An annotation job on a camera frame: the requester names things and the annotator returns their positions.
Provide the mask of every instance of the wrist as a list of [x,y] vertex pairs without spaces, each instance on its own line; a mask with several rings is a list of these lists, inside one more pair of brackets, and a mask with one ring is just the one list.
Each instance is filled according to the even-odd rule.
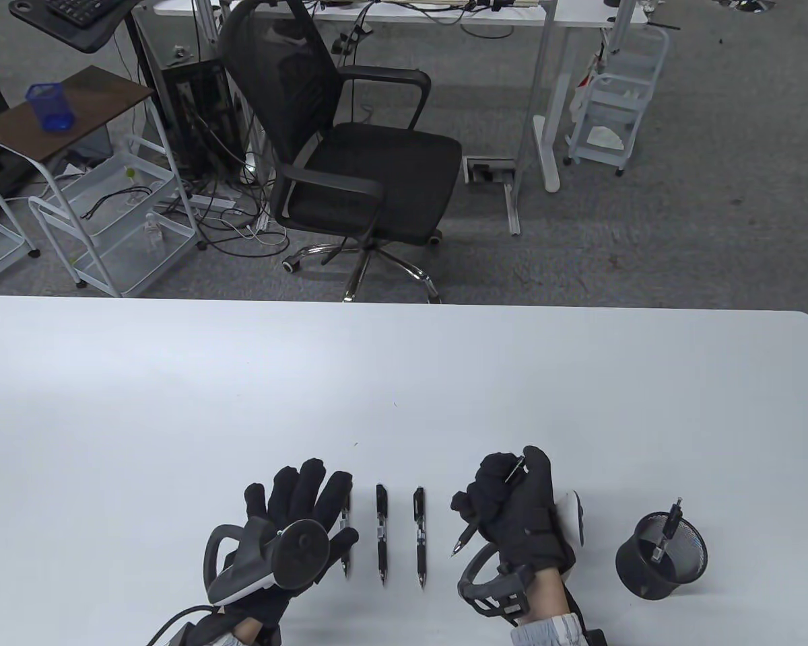
[[234,627],[234,637],[246,644],[246,646],[250,646],[257,639],[261,628],[263,628],[263,624],[256,619],[251,617],[243,619]]
[[521,618],[521,624],[567,615],[571,612],[568,609],[563,579],[557,568],[536,572],[535,581],[530,584],[530,588],[527,588],[527,602],[530,603],[530,612]]

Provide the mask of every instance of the black mesh pen holder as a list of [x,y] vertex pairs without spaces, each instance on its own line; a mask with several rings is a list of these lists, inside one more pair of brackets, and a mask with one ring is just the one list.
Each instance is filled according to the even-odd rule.
[[660,561],[653,562],[652,554],[659,546],[667,519],[666,511],[643,517],[632,537],[617,550],[619,579],[641,599],[665,599],[680,585],[699,579],[706,570],[708,554],[703,537],[684,519],[680,520]]

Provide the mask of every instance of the side table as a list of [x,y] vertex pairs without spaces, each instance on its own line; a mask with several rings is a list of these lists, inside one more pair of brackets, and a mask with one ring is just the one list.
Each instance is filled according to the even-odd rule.
[[[53,194],[47,200],[31,197],[30,209],[75,285],[81,288],[89,283],[115,297],[139,295],[193,244],[206,247],[198,241],[197,222],[152,102],[154,91],[94,65],[63,81],[63,91],[75,113],[71,129],[44,132],[32,107],[24,102],[0,114],[0,146],[24,157],[48,182]],[[142,102],[162,144],[128,135],[127,144],[117,147],[114,156],[60,188],[46,160]],[[132,143],[167,157],[169,168],[140,159],[132,153]],[[188,227],[154,211],[158,202],[175,191],[188,213]],[[164,242],[157,249],[148,246],[145,236],[148,213],[155,213],[163,234]],[[54,236],[55,228],[81,240],[87,252],[70,262]]]

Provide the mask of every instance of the chair seat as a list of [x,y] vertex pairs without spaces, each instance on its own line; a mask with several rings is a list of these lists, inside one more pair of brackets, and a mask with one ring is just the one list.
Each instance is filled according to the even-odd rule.
[[[380,182],[386,199],[374,237],[425,245],[455,188],[461,145],[455,139],[415,130],[342,123],[320,142],[305,167]],[[288,225],[319,233],[349,230],[356,235],[373,212],[373,203],[364,196],[297,184],[288,202]]]

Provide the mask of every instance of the keyboard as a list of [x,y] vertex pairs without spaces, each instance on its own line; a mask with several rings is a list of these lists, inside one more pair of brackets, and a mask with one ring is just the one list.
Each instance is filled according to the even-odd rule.
[[121,2],[123,0],[44,0],[44,6],[84,30]]

